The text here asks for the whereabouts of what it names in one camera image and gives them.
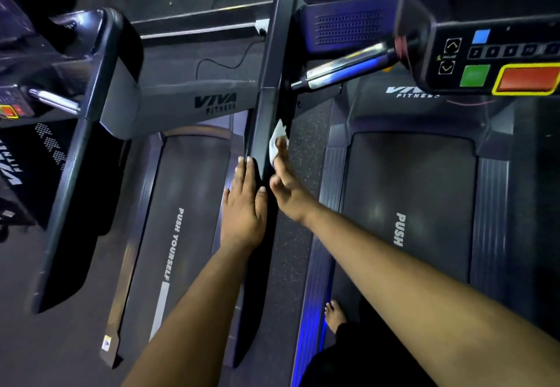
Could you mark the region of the person's left hand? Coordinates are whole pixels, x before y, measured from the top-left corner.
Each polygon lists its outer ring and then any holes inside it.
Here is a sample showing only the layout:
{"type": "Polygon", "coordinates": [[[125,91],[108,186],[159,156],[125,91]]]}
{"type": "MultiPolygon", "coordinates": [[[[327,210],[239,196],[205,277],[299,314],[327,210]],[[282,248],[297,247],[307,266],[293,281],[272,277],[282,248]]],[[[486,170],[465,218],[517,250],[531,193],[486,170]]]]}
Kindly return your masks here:
{"type": "Polygon", "coordinates": [[[242,256],[249,256],[262,243],[267,227],[259,227],[255,207],[252,208],[244,200],[246,158],[238,157],[233,180],[230,187],[226,187],[230,189],[228,204],[231,225],[221,224],[220,228],[220,247],[242,256]]]}

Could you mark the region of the white cleaning cloth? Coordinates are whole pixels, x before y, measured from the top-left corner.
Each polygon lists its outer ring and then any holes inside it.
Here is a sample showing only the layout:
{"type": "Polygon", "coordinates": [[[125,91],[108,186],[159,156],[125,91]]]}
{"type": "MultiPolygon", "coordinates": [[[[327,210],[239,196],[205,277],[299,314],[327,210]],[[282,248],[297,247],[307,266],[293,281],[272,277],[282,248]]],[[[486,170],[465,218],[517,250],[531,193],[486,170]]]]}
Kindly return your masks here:
{"type": "Polygon", "coordinates": [[[278,120],[268,144],[269,162],[273,168],[275,168],[274,166],[275,158],[279,154],[279,150],[277,147],[277,141],[279,138],[285,139],[286,149],[288,149],[290,140],[287,136],[286,126],[284,125],[281,119],[278,120]]]}

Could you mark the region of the person's right forearm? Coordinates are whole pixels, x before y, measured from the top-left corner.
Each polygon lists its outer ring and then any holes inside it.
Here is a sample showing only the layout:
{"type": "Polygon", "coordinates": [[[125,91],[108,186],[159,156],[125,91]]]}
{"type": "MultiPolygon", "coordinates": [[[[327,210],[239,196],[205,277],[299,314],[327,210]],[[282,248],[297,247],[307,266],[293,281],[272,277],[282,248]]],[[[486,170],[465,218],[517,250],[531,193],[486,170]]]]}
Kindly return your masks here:
{"type": "Polygon", "coordinates": [[[439,387],[560,387],[560,343],[315,202],[302,223],[439,387]]]}

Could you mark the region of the person's left forearm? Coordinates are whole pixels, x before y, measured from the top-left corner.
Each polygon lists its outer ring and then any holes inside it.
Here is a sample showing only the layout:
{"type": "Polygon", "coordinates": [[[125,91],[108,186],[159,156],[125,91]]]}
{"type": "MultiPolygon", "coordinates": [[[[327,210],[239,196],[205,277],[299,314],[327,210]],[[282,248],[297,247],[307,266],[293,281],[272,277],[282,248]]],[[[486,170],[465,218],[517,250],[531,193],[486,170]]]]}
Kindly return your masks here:
{"type": "Polygon", "coordinates": [[[218,387],[235,304],[261,240],[226,244],[164,320],[121,387],[218,387]]]}

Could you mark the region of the gray treadmill with lettered belt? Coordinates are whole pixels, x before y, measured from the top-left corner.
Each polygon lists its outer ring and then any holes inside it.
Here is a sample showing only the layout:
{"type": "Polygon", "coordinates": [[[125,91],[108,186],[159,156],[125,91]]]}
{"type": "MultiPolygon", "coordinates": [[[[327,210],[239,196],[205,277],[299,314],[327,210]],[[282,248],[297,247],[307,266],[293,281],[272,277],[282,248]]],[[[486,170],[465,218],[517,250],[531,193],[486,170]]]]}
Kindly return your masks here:
{"type": "Polygon", "coordinates": [[[255,80],[144,87],[103,116],[120,139],[140,138],[138,198],[102,340],[109,368],[135,360],[220,247],[222,191],[245,151],[255,80]]]}

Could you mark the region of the person's bare foot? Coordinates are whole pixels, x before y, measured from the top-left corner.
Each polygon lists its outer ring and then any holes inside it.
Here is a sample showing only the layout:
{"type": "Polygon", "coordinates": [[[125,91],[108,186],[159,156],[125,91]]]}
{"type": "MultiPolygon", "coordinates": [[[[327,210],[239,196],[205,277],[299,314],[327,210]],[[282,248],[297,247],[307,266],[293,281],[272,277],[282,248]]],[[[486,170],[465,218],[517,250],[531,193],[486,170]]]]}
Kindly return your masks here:
{"type": "Polygon", "coordinates": [[[348,322],[344,310],[336,300],[330,300],[325,304],[324,318],[326,325],[333,334],[337,334],[340,326],[348,322]]]}

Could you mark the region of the person's black trouser leg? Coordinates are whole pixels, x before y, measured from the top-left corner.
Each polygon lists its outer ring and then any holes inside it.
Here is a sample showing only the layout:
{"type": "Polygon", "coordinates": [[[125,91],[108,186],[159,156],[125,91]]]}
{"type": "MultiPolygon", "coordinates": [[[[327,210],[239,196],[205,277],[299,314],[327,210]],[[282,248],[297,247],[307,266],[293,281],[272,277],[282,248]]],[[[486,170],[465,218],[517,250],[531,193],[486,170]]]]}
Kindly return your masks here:
{"type": "Polygon", "coordinates": [[[358,309],[360,321],[340,326],[298,387],[437,387],[364,296],[358,309]]]}

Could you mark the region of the black treadmill cover with checker print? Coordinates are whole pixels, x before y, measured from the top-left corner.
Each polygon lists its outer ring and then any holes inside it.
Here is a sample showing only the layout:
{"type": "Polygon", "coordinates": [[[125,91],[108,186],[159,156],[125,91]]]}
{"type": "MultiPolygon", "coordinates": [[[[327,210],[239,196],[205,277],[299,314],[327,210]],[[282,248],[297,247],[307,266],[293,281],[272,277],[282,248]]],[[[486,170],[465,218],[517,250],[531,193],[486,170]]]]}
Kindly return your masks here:
{"type": "Polygon", "coordinates": [[[0,232],[46,230],[76,120],[0,129],[0,232]]]}

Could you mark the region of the black console with coloured buttons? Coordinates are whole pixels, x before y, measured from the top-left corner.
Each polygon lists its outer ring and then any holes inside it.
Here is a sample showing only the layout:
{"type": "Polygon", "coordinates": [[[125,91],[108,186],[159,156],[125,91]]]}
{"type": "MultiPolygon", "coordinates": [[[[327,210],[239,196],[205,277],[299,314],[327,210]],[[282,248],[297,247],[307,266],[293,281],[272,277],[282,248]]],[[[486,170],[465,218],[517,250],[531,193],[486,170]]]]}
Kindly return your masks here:
{"type": "Polygon", "coordinates": [[[560,94],[560,13],[440,22],[419,0],[327,0],[299,14],[309,56],[391,42],[426,93],[560,94]]]}

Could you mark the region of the black treadmill upright post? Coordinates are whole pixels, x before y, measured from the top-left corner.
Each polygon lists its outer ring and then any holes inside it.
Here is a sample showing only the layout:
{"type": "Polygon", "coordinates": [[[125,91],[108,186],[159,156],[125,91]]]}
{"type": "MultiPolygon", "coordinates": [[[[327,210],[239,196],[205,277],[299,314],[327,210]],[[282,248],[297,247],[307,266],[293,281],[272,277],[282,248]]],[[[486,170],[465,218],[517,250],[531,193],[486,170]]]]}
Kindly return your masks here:
{"type": "MultiPolygon", "coordinates": [[[[290,63],[286,61],[290,41],[297,36],[297,29],[291,28],[293,6],[297,0],[274,0],[270,26],[262,56],[262,69],[258,81],[256,106],[249,112],[246,130],[245,155],[255,161],[256,186],[269,187],[272,167],[269,163],[269,140],[277,121],[284,119],[290,124],[295,106],[283,104],[287,78],[290,77],[290,63]]],[[[232,367],[238,368],[257,336],[263,320],[265,295],[270,272],[270,259],[277,224],[278,207],[269,193],[268,218],[263,242],[252,252],[240,297],[243,299],[239,316],[236,344],[232,367]]]]}

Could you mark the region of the dark treadmill with blue-lit rail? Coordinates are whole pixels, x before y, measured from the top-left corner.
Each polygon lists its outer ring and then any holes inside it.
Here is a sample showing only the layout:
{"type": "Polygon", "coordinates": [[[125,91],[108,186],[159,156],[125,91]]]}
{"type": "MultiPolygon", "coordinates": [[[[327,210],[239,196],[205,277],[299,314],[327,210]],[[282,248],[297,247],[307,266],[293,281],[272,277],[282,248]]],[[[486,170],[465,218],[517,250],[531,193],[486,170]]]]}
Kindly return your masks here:
{"type": "Polygon", "coordinates": [[[322,204],[560,341],[560,98],[431,95],[397,68],[297,98],[330,106],[322,204]]]}

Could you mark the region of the silver console handlebar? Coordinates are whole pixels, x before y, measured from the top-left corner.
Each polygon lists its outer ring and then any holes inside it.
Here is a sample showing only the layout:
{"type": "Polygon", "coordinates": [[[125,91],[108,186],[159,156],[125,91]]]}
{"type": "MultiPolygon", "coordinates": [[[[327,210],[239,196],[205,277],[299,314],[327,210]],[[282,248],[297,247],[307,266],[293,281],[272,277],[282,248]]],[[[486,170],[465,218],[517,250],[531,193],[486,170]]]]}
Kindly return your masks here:
{"type": "Polygon", "coordinates": [[[394,43],[383,41],[307,70],[290,85],[294,92],[314,92],[362,75],[382,71],[397,62],[401,54],[394,43]]]}

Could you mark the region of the dark treadmill console with post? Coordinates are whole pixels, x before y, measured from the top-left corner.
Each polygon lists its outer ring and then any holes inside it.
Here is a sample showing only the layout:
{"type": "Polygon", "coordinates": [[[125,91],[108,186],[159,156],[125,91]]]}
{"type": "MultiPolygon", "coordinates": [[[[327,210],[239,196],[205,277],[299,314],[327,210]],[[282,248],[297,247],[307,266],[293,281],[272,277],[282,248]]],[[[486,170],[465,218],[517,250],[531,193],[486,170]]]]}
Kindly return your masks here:
{"type": "Polygon", "coordinates": [[[0,129],[76,120],[66,164],[32,277],[27,308],[43,313],[85,283],[100,236],[108,233],[130,142],[102,124],[137,92],[144,61],[141,39],[115,9],[44,17],[46,29],[25,15],[1,28],[0,129]],[[45,90],[80,103],[80,114],[45,105],[27,91],[45,90]]]}

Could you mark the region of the gray metal floor rail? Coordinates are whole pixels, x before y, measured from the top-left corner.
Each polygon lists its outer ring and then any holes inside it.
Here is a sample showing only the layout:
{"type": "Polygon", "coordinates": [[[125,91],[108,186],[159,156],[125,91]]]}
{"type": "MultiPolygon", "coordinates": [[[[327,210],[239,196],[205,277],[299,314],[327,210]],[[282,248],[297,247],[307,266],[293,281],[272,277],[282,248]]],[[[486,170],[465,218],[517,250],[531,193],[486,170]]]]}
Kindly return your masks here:
{"type": "Polygon", "coordinates": [[[262,1],[140,20],[132,22],[132,25],[144,41],[192,37],[235,30],[249,30],[257,33],[254,27],[255,21],[270,19],[273,7],[273,1],[262,1]]]}

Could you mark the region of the short silver handlebar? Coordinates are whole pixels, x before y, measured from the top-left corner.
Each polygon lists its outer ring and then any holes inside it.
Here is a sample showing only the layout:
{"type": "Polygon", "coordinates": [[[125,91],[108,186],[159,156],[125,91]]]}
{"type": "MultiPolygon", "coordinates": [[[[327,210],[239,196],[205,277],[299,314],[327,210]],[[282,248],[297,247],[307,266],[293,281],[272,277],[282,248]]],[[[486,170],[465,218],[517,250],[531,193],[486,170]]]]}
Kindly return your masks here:
{"type": "Polygon", "coordinates": [[[63,96],[38,89],[29,89],[27,93],[35,100],[71,115],[79,115],[81,112],[80,103],[63,96]]]}

